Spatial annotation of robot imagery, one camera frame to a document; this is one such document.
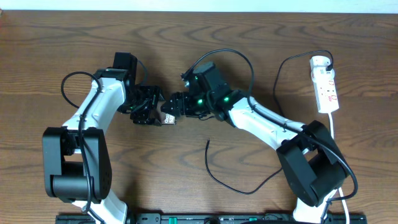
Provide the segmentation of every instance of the white wall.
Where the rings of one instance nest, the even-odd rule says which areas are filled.
[[[398,13],[398,0],[0,0],[28,10]]]

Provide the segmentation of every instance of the wood grain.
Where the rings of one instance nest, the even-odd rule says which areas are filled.
[[[369,223],[398,222],[398,16],[369,14],[7,11],[0,18],[0,223],[53,223],[79,210],[44,190],[41,136],[74,108],[60,94],[62,78],[110,66],[116,51],[142,60],[149,84],[167,96],[183,90],[179,74],[205,52],[242,51],[256,71],[254,96],[270,109],[276,71],[288,56],[328,49],[335,57],[340,110],[336,140],[359,181],[350,211]],[[248,67],[231,54],[211,58],[234,88],[246,89]],[[308,58],[287,63],[277,89],[287,117],[318,119]],[[138,78],[142,79],[141,68]],[[70,98],[82,102],[90,82],[72,78]],[[283,174],[258,193],[238,195],[215,183],[210,167],[238,189],[250,190],[280,167],[254,136],[215,120],[183,118],[176,126],[137,126],[116,114],[106,134],[112,188],[134,207],[165,213],[288,210],[295,197]],[[348,194],[352,183],[343,186]],[[342,212],[334,203],[334,212]]]

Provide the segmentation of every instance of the white cable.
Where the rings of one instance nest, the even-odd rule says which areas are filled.
[[[330,136],[331,138],[335,138],[335,130],[333,127],[333,117],[331,116],[331,113],[328,113],[329,115],[329,124],[330,124]],[[343,189],[341,189],[341,187],[338,188],[338,193],[340,194],[340,197],[344,197],[343,194]],[[344,213],[346,215],[346,224],[349,224],[349,213],[348,213],[348,207],[347,207],[347,203],[346,200],[341,200],[341,203],[343,204],[343,208],[344,208]]]

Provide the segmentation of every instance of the wooden table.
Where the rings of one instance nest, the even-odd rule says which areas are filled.
[[[336,141],[359,182],[348,200],[369,223],[398,222],[398,16],[177,12],[6,11],[0,18],[0,223],[53,223],[79,209],[44,190],[42,133],[75,112],[60,94],[62,78],[112,65],[131,52],[168,97],[184,90],[179,75],[207,51],[229,47],[256,71],[253,95],[275,110],[272,84],[283,59],[328,49],[335,57],[340,109]],[[286,116],[309,123],[317,113],[309,56],[284,65],[277,89]],[[233,88],[246,90],[249,69],[233,54],[211,58]],[[138,80],[142,80],[142,69]],[[67,93],[80,103],[90,81],[73,77]],[[138,126],[116,114],[106,133],[112,188],[132,207],[164,213],[292,211],[295,197],[283,174],[250,196],[214,182],[204,165],[238,189],[254,189],[280,167],[276,153],[251,134],[217,120],[182,118],[176,126]],[[347,179],[343,189],[352,190]],[[331,211],[342,212],[334,203]]]

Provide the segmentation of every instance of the white power strip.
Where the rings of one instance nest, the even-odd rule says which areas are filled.
[[[335,71],[327,71],[330,59],[324,56],[314,56],[310,60],[311,79],[315,89],[315,97],[319,113],[331,113],[339,108],[336,85],[334,81]]]

